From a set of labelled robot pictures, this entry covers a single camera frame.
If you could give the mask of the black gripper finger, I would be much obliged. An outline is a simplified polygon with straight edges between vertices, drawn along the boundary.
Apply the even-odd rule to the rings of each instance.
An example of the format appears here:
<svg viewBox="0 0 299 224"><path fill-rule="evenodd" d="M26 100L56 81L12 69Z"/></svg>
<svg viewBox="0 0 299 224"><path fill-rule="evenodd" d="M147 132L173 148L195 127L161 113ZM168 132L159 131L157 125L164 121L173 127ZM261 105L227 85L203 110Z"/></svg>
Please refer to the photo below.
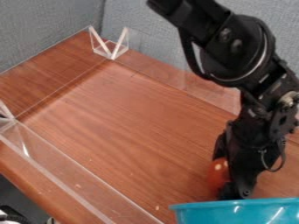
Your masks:
<svg viewBox="0 0 299 224"><path fill-rule="evenodd" d="M216 160L219 158L229 158L228 155L228 134L223 132L216 139L213 152L212 152L212 159Z"/></svg>
<svg viewBox="0 0 299 224"><path fill-rule="evenodd" d="M217 189L219 200L244 200L255 189L260 169L255 164L240 164L229 166L224 164L223 173L224 183Z"/></svg>

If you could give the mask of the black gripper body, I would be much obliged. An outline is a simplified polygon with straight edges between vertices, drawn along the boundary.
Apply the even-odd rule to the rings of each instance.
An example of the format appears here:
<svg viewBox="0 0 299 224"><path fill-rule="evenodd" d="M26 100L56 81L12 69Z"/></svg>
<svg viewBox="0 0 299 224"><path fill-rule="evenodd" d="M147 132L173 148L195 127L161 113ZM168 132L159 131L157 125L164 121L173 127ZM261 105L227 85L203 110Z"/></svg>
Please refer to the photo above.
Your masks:
<svg viewBox="0 0 299 224"><path fill-rule="evenodd" d="M260 172L276 172L272 166L279 157L285 160L285 136L299 126L299 91L287 91L257 104L240 96L241 109L228 124L228 165L253 164Z"/></svg>

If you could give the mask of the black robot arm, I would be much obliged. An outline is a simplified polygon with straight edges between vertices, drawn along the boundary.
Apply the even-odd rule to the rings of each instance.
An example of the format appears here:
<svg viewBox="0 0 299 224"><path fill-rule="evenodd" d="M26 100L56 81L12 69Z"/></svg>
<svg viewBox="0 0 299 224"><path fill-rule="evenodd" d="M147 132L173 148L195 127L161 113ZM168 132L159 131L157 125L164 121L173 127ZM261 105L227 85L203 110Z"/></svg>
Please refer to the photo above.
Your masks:
<svg viewBox="0 0 299 224"><path fill-rule="evenodd" d="M261 172L281 169L285 136L299 127L299 77L276 54L276 38L256 17L236 14L215 0L147 0L177 29L195 75L240 92L240 111L227 122L213 160L224 160L219 200L244 200Z"/></svg>

